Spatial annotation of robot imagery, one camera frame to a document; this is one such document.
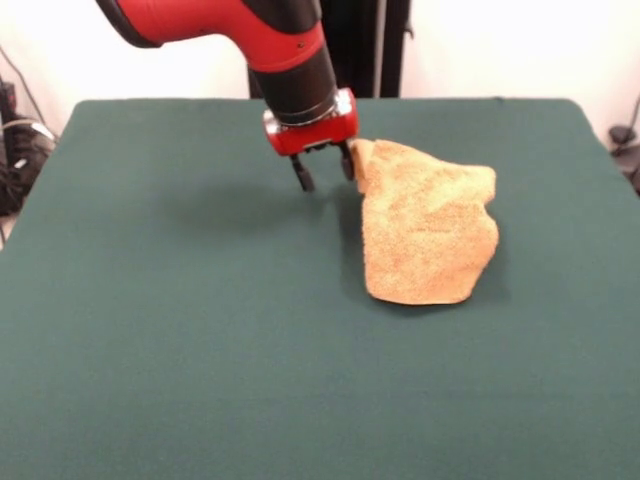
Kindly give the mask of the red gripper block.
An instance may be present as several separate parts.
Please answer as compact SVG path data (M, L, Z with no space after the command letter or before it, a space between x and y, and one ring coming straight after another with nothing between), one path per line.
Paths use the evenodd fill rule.
M263 127L275 152L290 155L291 165L304 192L314 191L314 181L298 154L327 144L338 145L344 176L347 181L354 180L354 160L347 141L357 135L359 117L356 99L349 88L337 91L333 108L320 119L307 124L287 126L277 120L270 110L265 110Z

